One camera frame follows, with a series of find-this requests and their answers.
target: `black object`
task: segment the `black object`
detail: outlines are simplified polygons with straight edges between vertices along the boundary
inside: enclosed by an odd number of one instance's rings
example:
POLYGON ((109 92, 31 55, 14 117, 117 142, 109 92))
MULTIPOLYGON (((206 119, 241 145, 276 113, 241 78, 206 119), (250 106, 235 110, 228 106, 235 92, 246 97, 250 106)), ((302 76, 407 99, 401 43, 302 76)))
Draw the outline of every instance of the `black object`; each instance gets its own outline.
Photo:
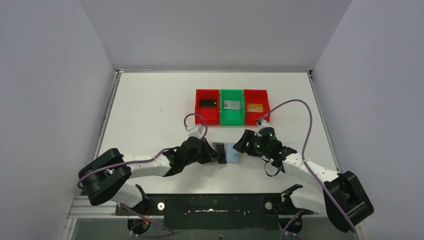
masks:
POLYGON ((218 102, 217 99, 200 99, 199 107, 214 109, 217 107, 217 102, 218 102))
POLYGON ((210 163, 219 158, 219 154, 209 145, 206 138, 199 139, 191 136, 180 147, 164 151, 162 153, 169 160, 171 169, 164 177, 179 174, 183 169, 195 162, 200 164, 210 163))
POLYGON ((213 143, 213 146, 214 146, 216 152, 219 154, 218 163, 219 164, 226 164, 227 163, 227 158, 226 158, 226 154, 225 154, 225 145, 224 145, 224 143, 214 142, 213 143))
POLYGON ((253 157, 264 156, 267 159, 273 159, 271 165, 285 173, 283 161, 290 154, 296 154, 297 151, 288 146, 283 146, 281 141, 277 139, 272 127, 262 128, 258 133, 261 136, 255 135, 252 130, 244 130, 243 136, 234 144, 233 148, 241 154, 246 153, 253 157))
MULTIPOLYGON (((111 148, 81 169, 78 177, 82 178, 94 170, 123 162, 123 155, 118 149, 111 148)), ((109 201, 131 176, 131 168, 128 166, 115 167, 113 170, 112 174, 106 171, 98 172, 82 182, 91 205, 97 206, 109 201)))
MULTIPOLYGON (((255 135, 254 131, 246 129, 233 148, 241 154, 246 153, 249 156, 265 156, 267 159, 273 159, 271 164, 278 170, 285 172, 283 161, 286 160, 287 156, 296 154, 297 151, 283 146, 277 140, 272 127, 264 127, 258 133, 258 135, 255 135)), ((328 188, 352 223, 357 225, 374 212, 374 207, 354 173, 347 171, 343 174, 340 173, 338 176, 331 182, 324 182, 325 187, 328 188)), ((349 231, 348 222, 327 194, 324 194, 324 200, 328 219, 331 223, 342 232, 349 231)))
MULTIPOLYGON (((165 204, 164 211, 153 207, 149 215, 163 215, 163 224, 173 230, 245 228, 278 230, 280 224, 276 215, 293 215, 299 211, 290 204, 282 202, 280 193, 150 194, 149 201, 152 206, 158 203, 165 204), (267 202, 273 204, 271 210, 265 208, 267 202)), ((133 214, 117 207, 115 215, 133 214)))
MULTIPOLYGON (((374 207, 359 182, 358 177, 350 171, 339 173, 338 178, 326 181, 325 187, 340 205, 353 225, 362 222, 374 213, 374 207)), ((340 231, 346 233, 350 226, 327 194, 324 194, 328 219, 340 231)))
MULTIPOLYGON (((205 164, 219 157, 219 154, 211 148, 205 138, 198 139, 196 137, 189 137, 182 142, 181 146, 164 151, 162 154, 167 157, 169 165, 171 166, 171 169, 164 177, 178 174, 185 166, 192 163, 198 162, 200 164, 205 164)), ((123 163, 123 157, 124 155, 122 155, 118 149, 111 148, 81 169, 78 173, 78 177, 81 179, 86 174, 97 169, 123 163)), ((109 201, 131 176, 131 168, 126 165, 114 167, 112 169, 112 174, 106 170, 101 171, 90 175, 81 183, 91 205, 97 206, 109 201)), ((140 186, 138 186, 138 189, 143 195, 143 189, 140 186)), ((134 210, 140 213, 140 209, 140 207, 137 207, 134 210)))

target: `white tabletop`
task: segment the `white tabletop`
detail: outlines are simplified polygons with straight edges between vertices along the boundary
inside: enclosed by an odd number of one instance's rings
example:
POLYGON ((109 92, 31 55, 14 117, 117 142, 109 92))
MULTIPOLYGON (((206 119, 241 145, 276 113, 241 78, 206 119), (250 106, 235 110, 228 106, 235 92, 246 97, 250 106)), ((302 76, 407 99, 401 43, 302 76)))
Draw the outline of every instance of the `white tabletop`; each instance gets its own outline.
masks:
MULTIPOLYGON (((313 126, 306 158, 331 169, 336 164, 306 73, 190 72, 122 73, 110 111, 100 154, 118 148, 127 155, 155 155, 166 147, 179 146, 187 139, 185 115, 194 112, 196 89, 265 89, 272 107, 290 99, 307 102, 313 126)), ((187 121, 194 124, 194 117, 187 121)), ((283 145, 302 149, 309 126, 308 111, 294 102, 271 114, 270 124, 283 145)), ((246 127, 212 126, 207 139, 237 142, 246 127)), ((275 168, 267 166, 270 174, 275 168)), ((280 173, 268 177, 264 162, 242 156, 241 164, 193 163, 170 177, 139 177, 127 181, 139 184, 148 194, 280 193, 300 179, 280 173)))

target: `green plastic container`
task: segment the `green plastic container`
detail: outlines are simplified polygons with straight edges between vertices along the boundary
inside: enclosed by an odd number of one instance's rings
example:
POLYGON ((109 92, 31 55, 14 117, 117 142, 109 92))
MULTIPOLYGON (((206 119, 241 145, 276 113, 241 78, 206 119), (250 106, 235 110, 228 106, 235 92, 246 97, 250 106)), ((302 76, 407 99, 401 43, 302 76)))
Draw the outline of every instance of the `green plastic container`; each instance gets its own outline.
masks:
POLYGON ((245 124, 245 95, 242 89, 221 89, 220 99, 220 125, 245 124))

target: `gray wall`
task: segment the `gray wall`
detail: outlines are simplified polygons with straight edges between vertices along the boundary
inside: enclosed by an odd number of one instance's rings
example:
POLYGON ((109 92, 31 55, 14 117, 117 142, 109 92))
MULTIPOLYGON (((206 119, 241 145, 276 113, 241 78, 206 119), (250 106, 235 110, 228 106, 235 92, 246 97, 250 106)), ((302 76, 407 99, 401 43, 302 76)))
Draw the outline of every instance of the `gray wall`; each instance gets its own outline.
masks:
POLYGON ((424 1, 353 0, 313 70, 342 169, 375 214, 370 239, 423 239, 424 1))
POLYGON ((78 0, 2 0, 0 73, 0 239, 59 239, 114 68, 78 0))
POLYGON ((351 0, 80 0, 117 69, 311 70, 351 0))

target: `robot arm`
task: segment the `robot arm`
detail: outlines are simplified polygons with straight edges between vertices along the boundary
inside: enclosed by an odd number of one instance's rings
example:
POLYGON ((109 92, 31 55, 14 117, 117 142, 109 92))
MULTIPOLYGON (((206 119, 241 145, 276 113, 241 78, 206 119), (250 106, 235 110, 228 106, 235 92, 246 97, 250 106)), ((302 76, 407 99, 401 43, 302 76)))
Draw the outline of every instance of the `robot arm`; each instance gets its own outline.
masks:
MULTIPOLYGON (((305 166, 301 154, 290 147, 283 146, 281 141, 277 140, 274 128, 267 121, 259 120, 257 123, 258 131, 246 129, 233 148, 249 156, 263 156, 278 170, 294 175, 313 186, 316 191, 307 190, 302 185, 296 184, 281 194, 281 200, 299 209, 327 215, 337 229, 347 232, 350 229, 347 221, 328 195, 323 194, 321 185, 305 166)), ((374 212, 373 205, 354 173, 350 171, 339 173, 310 161, 307 161, 307 165, 324 183, 354 225, 374 212)))
POLYGON ((85 166, 78 176, 91 205, 114 201, 142 212, 143 200, 147 197, 141 186, 126 183, 128 179, 169 177, 179 174, 192 163, 205 164, 219 157, 208 141, 201 137, 203 127, 200 124, 187 130, 189 137, 181 146, 164 149, 156 156, 126 155, 111 148, 85 166))

